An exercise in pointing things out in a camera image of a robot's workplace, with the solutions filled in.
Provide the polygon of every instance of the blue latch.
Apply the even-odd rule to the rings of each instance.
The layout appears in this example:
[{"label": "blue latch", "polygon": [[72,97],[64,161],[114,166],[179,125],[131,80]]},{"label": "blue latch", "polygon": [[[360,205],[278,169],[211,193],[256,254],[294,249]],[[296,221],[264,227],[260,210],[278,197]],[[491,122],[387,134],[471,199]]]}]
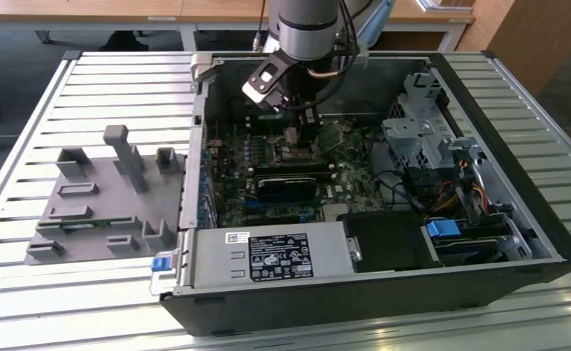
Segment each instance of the blue latch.
[{"label": "blue latch", "polygon": [[426,224],[426,229],[431,238],[435,236],[458,236],[460,235],[459,226],[456,221],[451,219],[435,220]]},{"label": "blue latch", "polygon": [[172,270],[172,258],[171,257],[154,257],[151,262],[152,272],[164,272]]}]

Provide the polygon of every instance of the floor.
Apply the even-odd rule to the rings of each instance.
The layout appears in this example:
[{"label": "floor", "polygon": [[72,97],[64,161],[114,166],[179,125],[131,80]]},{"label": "floor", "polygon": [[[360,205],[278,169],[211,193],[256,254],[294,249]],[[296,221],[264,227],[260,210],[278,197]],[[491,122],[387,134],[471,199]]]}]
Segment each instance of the floor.
[{"label": "floor", "polygon": [[[18,136],[39,101],[66,50],[96,50],[111,32],[52,32],[52,43],[43,45],[34,32],[0,31],[0,135]],[[174,31],[147,31],[140,41],[151,50],[183,50]],[[252,32],[198,36],[202,50],[244,50]],[[571,58],[538,97],[542,105],[564,127],[571,127]],[[0,137],[0,167],[15,137]]]}]

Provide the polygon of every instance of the wooden desk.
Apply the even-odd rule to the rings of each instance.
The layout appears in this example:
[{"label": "wooden desk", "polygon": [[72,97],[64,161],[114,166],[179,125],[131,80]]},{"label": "wooden desk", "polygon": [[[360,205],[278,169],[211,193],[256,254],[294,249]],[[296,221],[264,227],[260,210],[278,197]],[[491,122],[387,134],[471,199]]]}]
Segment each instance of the wooden desk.
[{"label": "wooden desk", "polygon": [[536,96],[571,56],[571,0],[476,0],[459,50],[491,50]]},{"label": "wooden desk", "polygon": [[[194,32],[199,30],[255,31],[263,0],[184,0],[180,11],[180,35],[186,50],[195,42]],[[396,0],[384,31],[443,32],[439,50],[454,50],[464,27],[474,20],[467,13],[427,13],[415,0]]]},{"label": "wooden desk", "polygon": [[183,0],[0,0],[0,21],[176,21]]},{"label": "wooden desk", "polygon": [[183,0],[0,0],[0,30],[178,30]]}]

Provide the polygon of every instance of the power supply label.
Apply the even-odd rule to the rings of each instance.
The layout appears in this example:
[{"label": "power supply label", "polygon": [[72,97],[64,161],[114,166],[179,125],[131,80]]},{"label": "power supply label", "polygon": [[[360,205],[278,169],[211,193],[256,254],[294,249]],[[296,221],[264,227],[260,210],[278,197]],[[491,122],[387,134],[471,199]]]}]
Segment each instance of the power supply label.
[{"label": "power supply label", "polygon": [[307,233],[251,236],[248,253],[250,278],[254,282],[314,276]]}]

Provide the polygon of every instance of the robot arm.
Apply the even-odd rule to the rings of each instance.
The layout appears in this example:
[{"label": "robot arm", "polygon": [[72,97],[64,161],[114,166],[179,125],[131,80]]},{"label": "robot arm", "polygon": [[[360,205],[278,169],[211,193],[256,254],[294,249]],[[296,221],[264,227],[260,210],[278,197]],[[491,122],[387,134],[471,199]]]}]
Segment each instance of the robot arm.
[{"label": "robot arm", "polygon": [[250,76],[246,96],[276,111],[314,108],[339,88],[338,82],[316,99],[328,79],[355,63],[358,39],[375,43],[392,7],[394,0],[272,0],[270,33],[280,49]]}]

